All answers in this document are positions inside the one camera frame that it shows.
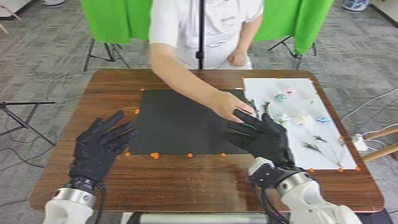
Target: white t-shirt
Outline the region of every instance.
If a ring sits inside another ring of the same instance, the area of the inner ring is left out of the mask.
[[[239,40],[241,23],[262,14],[262,0],[205,0],[204,67],[220,68]],[[196,68],[198,0],[152,0],[148,43],[175,48],[188,68]]]

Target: black cloth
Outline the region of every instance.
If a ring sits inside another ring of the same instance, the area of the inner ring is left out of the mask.
[[[227,92],[244,99],[241,90]],[[134,155],[246,154],[225,139],[225,119],[172,90],[143,91],[134,125]]]

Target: black stand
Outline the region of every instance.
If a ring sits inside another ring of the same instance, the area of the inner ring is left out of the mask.
[[[97,58],[97,59],[100,59],[100,60],[104,60],[104,61],[108,61],[108,62],[115,62],[115,61],[120,59],[122,64],[125,65],[125,67],[127,67],[127,69],[129,69],[127,63],[125,63],[125,61],[124,61],[124,58],[122,58],[120,53],[118,53],[118,50],[116,50],[116,48],[122,49],[122,48],[120,48],[120,45],[118,45],[118,44],[106,44],[106,43],[102,44],[102,46],[104,46],[104,51],[106,51],[106,54],[108,54],[108,58],[102,58],[102,57],[92,55],[93,44],[95,44],[95,41],[93,41],[93,39],[92,39],[92,40],[90,40],[88,54],[86,54],[86,57],[85,57],[83,72],[86,71],[90,58]]]
[[[195,52],[195,58],[198,60],[198,70],[202,70],[204,66],[204,7],[205,0],[198,2],[198,51]]]
[[[299,69],[299,65],[301,65],[301,54],[296,54],[296,53],[291,51],[291,49],[289,49],[289,47],[287,47],[287,45],[285,45],[285,41],[289,40],[291,37],[292,37],[292,36],[287,36],[287,37],[276,42],[276,44],[271,46],[271,48],[268,49],[268,51],[271,51],[278,45],[282,45],[282,46],[285,47],[287,52],[289,52],[289,55],[291,55],[291,57],[296,59],[294,69],[298,70],[298,69]],[[314,51],[314,56],[315,56],[315,55],[317,55],[317,52],[315,52],[315,44],[314,44],[314,43],[312,43],[312,51]]]
[[[8,133],[12,133],[13,131],[17,131],[19,129],[26,128],[38,135],[38,137],[45,140],[45,142],[54,146],[54,143],[49,141],[49,139],[45,138],[45,136],[40,134],[40,132],[33,129],[33,127],[28,124],[28,122],[31,120],[31,117],[33,117],[33,113],[35,113],[37,107],[42,104],[54,104],[54,102],[19,102],[19,103],[5,103],[5,102],[1,102],[0,103],[0,110],[8,115],[8,117],[13,119],[15,123],[19,124],[19,127],[12,128],[3,133],[0,133],[0,136],[6,135]],[[29,111],[26,120],[22,120],[17,117],[17,115],[12,113],[12,111],[8,110],[6,106],[12,106],[12,105],[33,105],[33,109]]]

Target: black glove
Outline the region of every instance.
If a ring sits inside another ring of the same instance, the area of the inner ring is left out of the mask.
[[[120,154],[134,137],[131,122],[109,130],[122,117],[124,113],[116,111],[106,121],[97,118],[88,130],[76,138],[69,176],[72,178],[85,177],[95,183],[102,182],[115,156]]]
[[[276,167],[292,167],[285,128],[273,122],[266,113],[260,115],[262,121],[239,110],[234,110],[232,114],[244,124],[228,122],[227,127],[234,132],[227,133],[227,140],[253,157],[268,159]]]

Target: floor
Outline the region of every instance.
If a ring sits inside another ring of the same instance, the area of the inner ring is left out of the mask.
[[[339,116],[398,87],[398,29],[374,11],[346,12],[335,3],[317,38],[317,56],[307,54],[301,69],[321,82]],[[88,72],[81,72],[88,48],[88,29],[79,1],[69,0],[58,8],[45,8],[38,2],[21,14],[22,21],[1,21],[10,34],[0,33],[0,101],[42,101],[58,103],[38,107],[31,125],[54,141],[67,124],[92,72],[99,68],[122,68],[120,62],[93,60]],[[275,41],[253,43],[250,57],[255,69],[291,69],[292,60],[282,48],[266,48]],[[148,68],[147,43],[132,40],[122,55],[132,68]],[[349,134],[378,130],[398,121],[398,94],[376,100],[344,120]],[[26,116],[28,107],[12,106],[17,115]],[[15,123],[0,114],[0,131]],[[0,223],[35,224],[42,213],[28,207],[28,194],[42,170],[24,164],[6,148],[22,158],[33,157],[49,148],[26,131],[0,137]],[[392,135],[381,141],[398,141]],[[49,153],[31,159],[45,164]],[[371,174],[385,196],[385,208],[398,209],[398,162],[383,157],[367,163]],[[102,223],[118,223],[118,214],[106,214]],[[398,212],[390,214],[398,223]]]

